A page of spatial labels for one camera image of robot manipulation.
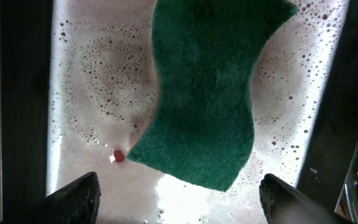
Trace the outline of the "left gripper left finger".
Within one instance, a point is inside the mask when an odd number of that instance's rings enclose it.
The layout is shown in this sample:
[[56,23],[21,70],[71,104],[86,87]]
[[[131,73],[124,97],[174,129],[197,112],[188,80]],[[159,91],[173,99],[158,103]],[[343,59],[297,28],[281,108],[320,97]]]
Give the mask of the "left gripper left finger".
[[100,201],[98,175],[88,172],[0,224],[95,224]]

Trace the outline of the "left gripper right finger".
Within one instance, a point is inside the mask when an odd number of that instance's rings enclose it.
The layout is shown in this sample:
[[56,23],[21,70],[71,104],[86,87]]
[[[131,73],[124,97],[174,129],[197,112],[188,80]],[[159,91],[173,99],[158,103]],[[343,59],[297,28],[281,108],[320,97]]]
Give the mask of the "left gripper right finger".
[[259,194],[268,224],[352,224],[273,174],[261,180]]

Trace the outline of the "green yellow sponge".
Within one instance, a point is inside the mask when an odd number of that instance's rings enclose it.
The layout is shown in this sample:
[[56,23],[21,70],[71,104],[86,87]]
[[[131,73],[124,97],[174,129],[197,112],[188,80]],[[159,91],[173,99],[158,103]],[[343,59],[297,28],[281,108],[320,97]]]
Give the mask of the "green yellow sponge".
[[254,143],[250,83],[266,42],[297,11],[283,0],[159,0],[158,106],[127,158],[226,191]]

